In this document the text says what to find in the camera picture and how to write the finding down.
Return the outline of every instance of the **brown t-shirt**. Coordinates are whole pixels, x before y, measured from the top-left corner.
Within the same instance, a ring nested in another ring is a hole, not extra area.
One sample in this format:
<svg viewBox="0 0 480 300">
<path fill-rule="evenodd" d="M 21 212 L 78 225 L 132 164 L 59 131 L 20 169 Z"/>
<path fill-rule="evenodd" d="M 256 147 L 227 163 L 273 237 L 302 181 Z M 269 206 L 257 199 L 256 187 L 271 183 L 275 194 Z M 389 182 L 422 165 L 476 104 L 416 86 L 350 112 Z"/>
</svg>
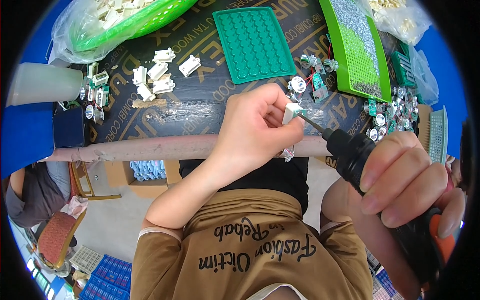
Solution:
<svg viewBox="0 0 480 300">
<path fill-rule="evenodd" d="M 296 199 L 271 190 L 218 192 L 185 226 L 139 237 L 131 299 L 247 299 L 275 283 L 307 299 L 371 299 L 365 245 L 351 222 L 320 237 Z"/>
</svg>

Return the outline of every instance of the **gray shirt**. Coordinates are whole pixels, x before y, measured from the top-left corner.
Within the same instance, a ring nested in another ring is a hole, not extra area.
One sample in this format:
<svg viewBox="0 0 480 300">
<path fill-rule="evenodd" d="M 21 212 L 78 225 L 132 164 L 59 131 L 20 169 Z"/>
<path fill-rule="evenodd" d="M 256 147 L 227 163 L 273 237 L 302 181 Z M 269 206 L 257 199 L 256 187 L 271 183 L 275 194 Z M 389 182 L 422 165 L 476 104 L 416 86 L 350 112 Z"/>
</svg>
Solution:
<svg viewBox="0 0 480 300">
<path fill-rule="evenodd" d="M 53 213 L 61 210 L 65 201 L 60 189 L 48 174 L 45 163 L 37 163 L 25 170 L 22 198 L 18 198 L 8 185 L 5 205 L 10 218 L 23 228 L 30 228 L 50 219 Z"/>
</svg>

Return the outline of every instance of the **black screwdriver handle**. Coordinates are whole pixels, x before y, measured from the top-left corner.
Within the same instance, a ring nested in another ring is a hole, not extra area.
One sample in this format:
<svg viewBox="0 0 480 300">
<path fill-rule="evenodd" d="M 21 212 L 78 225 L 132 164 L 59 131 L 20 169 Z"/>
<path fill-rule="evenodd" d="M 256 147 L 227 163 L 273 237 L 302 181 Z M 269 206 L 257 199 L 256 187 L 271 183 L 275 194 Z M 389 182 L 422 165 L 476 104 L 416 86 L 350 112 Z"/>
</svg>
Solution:
<svg viewBox="0 0 480 300">
<path fill-rule="evenodd" d="M 325 129 L 323 138 L 327 141 L 327 150 L 337 157 L 337 172 L 363 197 L 365 193 L 360 190 L 360 177 L 370 153 L 375 148 L 375 142 L 363 133 L 351 137 L 341 129 L 333 131 L 329 128 Z M 440 268 L 429 232 L 430 219 L 436 213 L 439 213 L 439 210 L 431 208 L 405 225 L 389 228 L 422 284 L 435 278 Z"/>
</svg>

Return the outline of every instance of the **fingernail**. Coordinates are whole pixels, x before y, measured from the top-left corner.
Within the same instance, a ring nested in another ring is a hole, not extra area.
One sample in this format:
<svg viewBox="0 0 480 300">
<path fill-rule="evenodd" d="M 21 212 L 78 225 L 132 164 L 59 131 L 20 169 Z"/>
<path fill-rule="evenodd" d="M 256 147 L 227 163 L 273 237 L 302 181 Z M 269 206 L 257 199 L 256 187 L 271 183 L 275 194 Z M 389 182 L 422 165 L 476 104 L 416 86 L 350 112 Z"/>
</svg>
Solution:
<svg viewBox="0 0 480 300">
<path fill-rule="evenodd" d="M 367 192 L 372 186 L 375 178 L 371 173 L 365 173 L 360 179 L 360 189 L 362 192 Z"/>
<path fill-rule="evenodd" d="M 382 222 L 388 228 L 398 227 L 397 226 L 397 220 L 398 220 L 398 218 L 397 218 L 396 215 L 382 213 Z"/>
<path fill-rule="evenodd" d="M 444 239 L 452 234 L 453 227 L 455 226 L 455 220 L 452 218 L 447 219 L 444 223 L 438 226 L 438 237 Z"/>
<path fill-rule="evenodd" d="M 373 194 L 366 195 L 361 200 L 361 211 L 366 215 L 372 215 L 377 213 L 378 200 Z"/>
</svg>

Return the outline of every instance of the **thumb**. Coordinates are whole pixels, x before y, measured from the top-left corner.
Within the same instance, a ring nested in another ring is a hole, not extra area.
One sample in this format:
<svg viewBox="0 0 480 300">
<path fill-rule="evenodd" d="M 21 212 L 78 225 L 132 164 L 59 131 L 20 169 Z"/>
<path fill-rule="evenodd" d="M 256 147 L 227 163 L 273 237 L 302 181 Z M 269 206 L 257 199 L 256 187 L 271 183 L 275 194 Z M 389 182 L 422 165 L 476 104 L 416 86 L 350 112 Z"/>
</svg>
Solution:
<svg viewBox="0 0 480 300">
<path fill-rule="evenodd" d="M 282 127 L 270 128 L 269 138 L 279 148 L 285 149 L 303 139 L 303 125 L 305 121 L 295 117 Z"/>
</svg>

